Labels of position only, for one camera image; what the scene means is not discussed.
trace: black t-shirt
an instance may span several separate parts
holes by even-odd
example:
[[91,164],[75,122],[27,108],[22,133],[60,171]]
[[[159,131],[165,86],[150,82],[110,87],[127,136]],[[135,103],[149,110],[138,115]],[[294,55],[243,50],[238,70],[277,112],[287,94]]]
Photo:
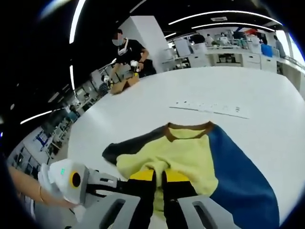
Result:
[[130,61],[139,61],[141,59],[142,50],[145,49],[137,40],[128,39],[127,52],[122,56],[117,54],[115,63],[130,64]]

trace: human arm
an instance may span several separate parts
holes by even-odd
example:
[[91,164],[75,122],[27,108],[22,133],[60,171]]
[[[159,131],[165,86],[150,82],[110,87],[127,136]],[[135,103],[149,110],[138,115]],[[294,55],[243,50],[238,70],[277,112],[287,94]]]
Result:
[[40,187],[40,184],[37,180],[15,169],[14,167],[9,167],[9,173],[17,191],[30,197],[34,201],[45,203],[47,205],[56,205],[64,208],[75,207],[74,204],[64,199],[54,198],[45,189]]
[[120,68],[120,64],[119,63],[115,63],[114,67],[112,68],[112,71],[110,73],[110,79],[113,78],[113,76],[116,74],[116,72],[119,70]]

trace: brown collar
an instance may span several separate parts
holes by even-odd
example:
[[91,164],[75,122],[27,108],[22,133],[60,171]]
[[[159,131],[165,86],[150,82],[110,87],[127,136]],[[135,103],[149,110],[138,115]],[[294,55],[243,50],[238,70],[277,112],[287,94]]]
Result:
[[201,138],[203,135],[209,133],[214,127],[214,123],[212,122],[207,122],[201,125],[176,125],[173,123],[168,123],[167,125],[165,125],[164,127],[164,131],[165,131],[165,136],[167,137],[167,139],[170,142],[173,142],[177,138],[176,136],[172,135],[170,128],[171,129],[189,129],[189,130],[202,130],[201,133],[199,133],[198,135],[196,135],[195,137],[190,137],[190,138],[183,138],[183,139],[195,139],[195,138]]

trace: bracelet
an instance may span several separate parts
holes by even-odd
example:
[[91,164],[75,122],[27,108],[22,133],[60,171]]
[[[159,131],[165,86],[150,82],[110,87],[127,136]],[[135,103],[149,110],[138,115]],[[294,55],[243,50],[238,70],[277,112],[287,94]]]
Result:
[[38,193],[39,193],[39,197],[40,197],[40,200],[42,201],[42,203],[47,204],[47,203],[43,200],[43,198],[42,198],[42,196],[41,196],[41,185],[39,185]]

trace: ceiling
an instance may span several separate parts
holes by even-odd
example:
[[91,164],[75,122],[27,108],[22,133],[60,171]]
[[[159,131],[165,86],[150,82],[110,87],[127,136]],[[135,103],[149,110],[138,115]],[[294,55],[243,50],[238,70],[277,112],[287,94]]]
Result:
[[[2,55],[4,68],[1,69],[0,95],[2,115],[10,132],[7,138],[19,142],[29,131],[36,128],[48,115],[19,125],[20,121],[33,115],[58,108],[57,99],[71,95],[69,66],[74,67],[75,87],[89,79],[93,70],[111,62],[116,47],[111,36],[115,29],[131,15],[154,15],[164,35],[193,32],[191,28],[213,23],[211,17],[225,16],[227,22],[244,22],[264,25],[268,19],[235,13],[218,13],[180,21],[170,22],[190,15],[215,10],[244,10],[270,16],[266,9],[257,7],[256,0],[147,0],[130,13],[140,0],[101,1],[86,0],[82,9],[73,44],[69,45],[72,18],[77,0],[68,1],[51,15],[38,20],[42,9],[49,1],[10,1],[7,12],[16,17],[8,19]],[[47,101],[56,93],[60,96],[52,103]]]

